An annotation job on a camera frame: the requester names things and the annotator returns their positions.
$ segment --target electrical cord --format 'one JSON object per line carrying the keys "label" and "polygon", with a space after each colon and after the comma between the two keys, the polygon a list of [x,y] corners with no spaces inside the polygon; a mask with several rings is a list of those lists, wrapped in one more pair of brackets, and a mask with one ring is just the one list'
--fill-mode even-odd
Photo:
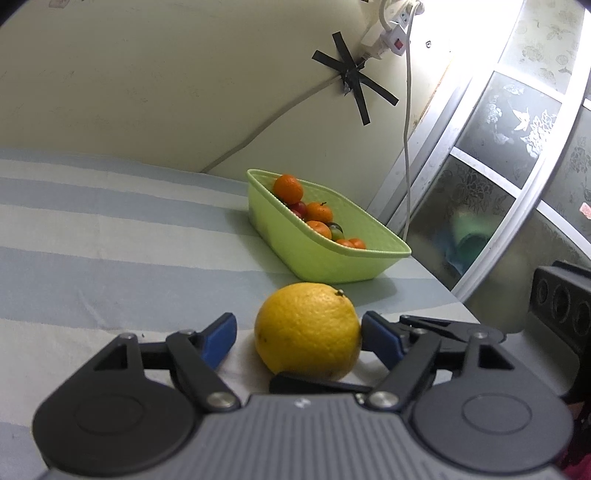
{"label": "electrical cord", "polygon": [[417,8],[421,6],[421,2],[417,1],[414,5],[412,10],[410,11],[410,16],[408,19],[408,30],[407,30],[407,105],[406,105],[406,117],[404,119],[404,170],[405,170],[405,179],[407,184],[407,218],[406,223],[404,224],[404,232],[402,233],[402,240],[406,241],[408,235],[408,227],[410,226],[410,161],[408,159],[408,130],[410,128],[410,99],[412,94],[412,82],[413,76],[411,74],[411,66],[410,66],[410,32],[413,29],[413,20],[414,15],[417,12]]}
{"label": "electrical cord", "polygon": [[296,97],[291,102],[289,102],[288,104],[286,104],[283,107],[281,107],[279,110],[277,110],[275,112],[275,114],[271,115],[261,125],[259,125],[242,142],[240,142],[238,145],[236,145],[235,147],[231,148],[230,150],[228,150],[227,152],[223,153],[218,158],[216,158],[215,160],[213,160],[212,162],[210,162],[205,168],[203,168],[201,170],[201,173],[208,173],[211,169],[217,167],[224,160],[226,160],[227,158],[229,158],[232,155],[234,155],[234,153],[236,153],[236,152],[242,150],[243,148],[247,147],[256,137],[258,137],[261,133],[263,133],[267,129],[267,127],[269,127],[275,120],[277,120],[280,117],[282,117],[283,115],[285,115],[289,110],[291,110],[293,107],[299,105],[304,100],[307,100],[308,98],[310,98],[311,96],[317,94],[321,90],[324,90],[325,88],[329,87],[330,85],[332,85],[334,82],[336,82],[339,79],[340,79],[340,75],[336,75],[336,76],[334,76],[334,77],[332,77],[332,78],[330,78],[328,80],[325,80],[321,84],[316,85],[314,88],[311,88],[307,92],[302,93],[300,96]]}
{"label": "electrical cord", "polygon": [[379,4],[379,10],[378,10],[379,22],[382,24],[382,28],[386,32],[389,32],[392,30],[392,27],[390,27],[390,24],[386,20],[386,4],[388,2],[389,2],[389,0],[382,0]]}

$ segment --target fruit basket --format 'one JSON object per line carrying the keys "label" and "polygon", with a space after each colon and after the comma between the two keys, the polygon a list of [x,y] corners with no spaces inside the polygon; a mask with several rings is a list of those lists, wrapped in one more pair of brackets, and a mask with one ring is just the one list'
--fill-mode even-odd
{"label": "fruit basket", "polygon": [[349,237],[362,238],[366,250],[339,245],[296,217],[271,193],[279,174],[250,169],[246,176],[251,223],[287,267],[304,281],[369,280],[411,254],[410,247],[399,237],[334,190],[300,180],[304,187],[303,201],[327,202],[335,221]]}

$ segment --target black tape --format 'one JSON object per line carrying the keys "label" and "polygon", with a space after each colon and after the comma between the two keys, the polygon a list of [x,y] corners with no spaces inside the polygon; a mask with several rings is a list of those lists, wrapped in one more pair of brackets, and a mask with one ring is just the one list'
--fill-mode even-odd
{"label": "black tape", "polygon": [[372,79],[360,72],[360,70],[365,67],[365,60],[355,63],[353,57],[351,56],[351,52],[343,40],[343,35],[341,35],[340,32],[333,33],[333,41],[335,42],[336,49],[339,52],[342,61],[338,61],[333,57],[328,56],[326,53],[321,52],[320,50],[316,50],[316,52],[314,52],[312,59],[340,73],[343,84],[345,84],[355,96],[355,101],[357,101],[357,107],[359,108],[359,113],[361,114],[361,120],[363,120],[363,124],[367,125],[370,123],[370,120],[368,108],[365,104],[365,98],[363,97],[363,90],[361,89],[362,83],[371,88],[374,92],[386,99],[392,105],[396,105],[398,103],[398,99],[384,87],[378,85]]}

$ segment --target orange fruit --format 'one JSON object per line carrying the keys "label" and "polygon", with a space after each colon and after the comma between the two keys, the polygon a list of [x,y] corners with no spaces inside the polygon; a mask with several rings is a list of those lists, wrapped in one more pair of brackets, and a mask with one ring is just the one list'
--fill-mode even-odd
{"label": "orange fruit", "polygon": [[351,242],[345,240],[344,238],[340,238],[336,241],[339,245],[343,245],[343,247],[355,248]]}
{"label": "orange fruit", "polygon": [[306,225],[312,228],[312,230],[319,233],[320,235],[325,236],[329,240],[332,240],[332,233],[330,233],[330,228],[328,228],[322,222],[309,220],[308,222],[306,222]]}
{"label": "orange fruit", "polygon": [[291,205],[297,203],[304,196],[304,189],[301,183],[293,175],[282,175],[276,179],[273,184],[273,193],[279,197],[280,200]]}
{"label": "orange fruit", "polygon": [[365,242],[360,238],[350,238],[349,242],[353,244],[354,248],[360,248],[362,250],[366,249]]}
{"label": "orange fruit", "polygon": [[311,202],[307,205],[307,220],[316,220],[317,222],[329,223],[332,222],[332,210],[324,203]]}

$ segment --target black speaker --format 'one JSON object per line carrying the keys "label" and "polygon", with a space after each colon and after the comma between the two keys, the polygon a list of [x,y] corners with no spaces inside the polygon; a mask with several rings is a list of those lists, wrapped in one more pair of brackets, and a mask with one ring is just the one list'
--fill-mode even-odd
{"label": "black speaker", "polygon": [[561,261],[537,268],[530,312],[579,359],[579,369],[563,400],[586,400],[591,396],[591,272]]}

